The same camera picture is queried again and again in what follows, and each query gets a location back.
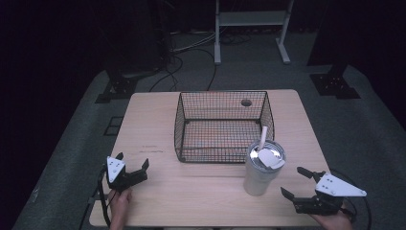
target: gray carpet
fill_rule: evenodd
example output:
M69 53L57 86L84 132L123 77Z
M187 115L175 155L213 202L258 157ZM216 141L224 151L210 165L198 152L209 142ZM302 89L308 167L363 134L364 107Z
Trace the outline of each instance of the gray carpet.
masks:
M385 104L373 92L368 79L349 67L344 75L361 99L337 100L319 96L309 74L325 73L330 66L307 67L316 34L292 34L285 45L292 60L283 65L275 44L276 34L252 35L235 46L222 46L222 64L216 67L211 90L295 89L328 165L347 174L368 192L372 210L372 229L400 229L406 226L406 133ZM177 35L177 47L201 39L196 35ZM199 47L213 53L213 45ZM178 55L182 68L162 80L152 91L204 91L214 73L214 62L205 52ZM180 64L173 58L170 71ZM144 78L136 92L147 92L167 72ZM115 136L105 136L110 119L124 116L128 100L95 103L107 85L105 72L89 86L60 139L54 154L14 229L78 229L88 198L96 188L101 165L110 155ZM366 229L368 216L360 198L355 229ZM87 219L82 229L94 229Z

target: straw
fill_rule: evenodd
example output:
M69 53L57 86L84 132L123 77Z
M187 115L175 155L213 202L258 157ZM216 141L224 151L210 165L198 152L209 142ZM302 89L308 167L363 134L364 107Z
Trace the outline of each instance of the straw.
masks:
M268 131L267 126L262 127L262 134L260 136L260 141L259 141L259 146L257 148L257 151L261 151L263 149L263 146L265 145L265 140L266 140L266 132Z

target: human hand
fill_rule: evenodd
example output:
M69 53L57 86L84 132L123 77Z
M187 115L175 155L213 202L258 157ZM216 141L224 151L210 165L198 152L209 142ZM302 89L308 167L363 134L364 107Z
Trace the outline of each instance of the human hand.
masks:
M351 230L352 225L349 216L344 214L341 210L335 215L321 216L321 215L310 215L314 218L322 227L327 230Z
M108 194L111 209L110 230L123 229L126 222L126 215L129 201L132 198L132 190L128 188L120 194L116 190L111 190Z

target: dark background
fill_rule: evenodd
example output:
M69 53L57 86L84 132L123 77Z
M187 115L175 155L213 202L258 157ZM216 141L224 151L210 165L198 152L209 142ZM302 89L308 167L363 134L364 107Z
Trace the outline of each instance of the dark background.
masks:
M14 224L80 98L107 61L155 69L164 58L157 32L214 28L214 0L168 1L164 17L151 2L0 2L0 228ZM236 6L242 11L286 5L278 0L240 3ZM221 7L233 5L222 1ZM289 30L320 29L309 65L346 57L405 127L405 10L402 1L296 0Z

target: wire basket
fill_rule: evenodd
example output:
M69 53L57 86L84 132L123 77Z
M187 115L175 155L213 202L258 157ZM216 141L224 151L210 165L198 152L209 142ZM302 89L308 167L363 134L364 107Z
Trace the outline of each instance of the wire basket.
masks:
M182 92L176 112L174 145L181 162L244 163L247 148L274 140L266 91Z

